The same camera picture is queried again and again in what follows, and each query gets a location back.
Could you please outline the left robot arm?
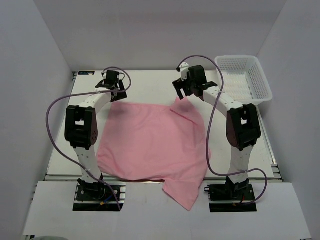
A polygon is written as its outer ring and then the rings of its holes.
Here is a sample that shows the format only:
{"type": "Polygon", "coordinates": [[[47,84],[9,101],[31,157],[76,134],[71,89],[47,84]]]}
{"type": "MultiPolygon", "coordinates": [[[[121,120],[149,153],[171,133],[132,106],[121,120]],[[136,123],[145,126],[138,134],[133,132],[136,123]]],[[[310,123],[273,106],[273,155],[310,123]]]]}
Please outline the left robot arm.
{"type": "Polygon", "coordinates": [[[107,104],[127,98],[122,80],[114,83],[102,80],[95,93],[78,105],[69,105],[65,115],[64,137],[75,151],[81,165],[80,183],[91,184],[88,193],[99,200],[105,196],[106,187],[98,181],[103,179],[98,167],[95,143],[98,139],[97,113],[107,104]]]}

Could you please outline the pink t shirt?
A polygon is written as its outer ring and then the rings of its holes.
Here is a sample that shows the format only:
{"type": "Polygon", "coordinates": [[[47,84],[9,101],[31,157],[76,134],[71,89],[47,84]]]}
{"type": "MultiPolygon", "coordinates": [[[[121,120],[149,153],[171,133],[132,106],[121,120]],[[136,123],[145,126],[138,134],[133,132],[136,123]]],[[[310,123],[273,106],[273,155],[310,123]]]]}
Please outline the pink t shirt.
{"type": "Polygon", "coordinates": [[[99,169],[128,181],[163,181],[190,211],[207,173],[202,116],[187,99],[171,105],[115,102],[96,153],[99,169]]]}

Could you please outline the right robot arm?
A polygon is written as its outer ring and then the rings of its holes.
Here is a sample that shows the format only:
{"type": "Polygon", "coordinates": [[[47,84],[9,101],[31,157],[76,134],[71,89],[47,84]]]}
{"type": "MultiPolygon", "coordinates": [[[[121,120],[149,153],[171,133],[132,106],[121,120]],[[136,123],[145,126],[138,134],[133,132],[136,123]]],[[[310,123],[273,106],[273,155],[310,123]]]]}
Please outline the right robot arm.
{"type": "Polygon", "coordinates": [[[180,78],[173,86],[180,99],[196,96],[219,111],[226,119],[226,138],[231,146],[231,160],[228,173],[223,174],[229,183],[226,195],[236,200],[249,184],[249,161],[252,150],[261,137],[257,108],[254,104],[243,104],[224,91],[225,84],[208,81],[201,65],[189,66],[186,62],[177,67],[180,78]]]}

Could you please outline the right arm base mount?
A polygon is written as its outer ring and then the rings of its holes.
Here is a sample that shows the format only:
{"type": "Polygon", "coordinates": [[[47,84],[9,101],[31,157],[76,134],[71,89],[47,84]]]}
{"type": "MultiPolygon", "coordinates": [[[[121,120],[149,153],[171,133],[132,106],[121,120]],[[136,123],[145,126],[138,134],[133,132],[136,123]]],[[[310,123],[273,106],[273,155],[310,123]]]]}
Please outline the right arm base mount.
{"type": "Polygon", "coordinates": [[[226,177],[224,184],[209,184],[204,187],[208,194],[211,213],[250,213],[257,211],[255,193],[249,179],[233,183],[226,177]]]}

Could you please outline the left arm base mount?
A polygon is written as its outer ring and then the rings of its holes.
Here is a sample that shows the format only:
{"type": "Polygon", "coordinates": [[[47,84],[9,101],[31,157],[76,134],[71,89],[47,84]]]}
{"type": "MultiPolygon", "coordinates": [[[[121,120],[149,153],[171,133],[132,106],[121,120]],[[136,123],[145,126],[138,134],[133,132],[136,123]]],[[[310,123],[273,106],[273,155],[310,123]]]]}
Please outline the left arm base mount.
{"type": "Polygon", "coordinates": [[[125,184],[113,184],[110,187],[100,182],[88,183],[77,180],[74,212],[120,212],[126,197],[125,184]]]}

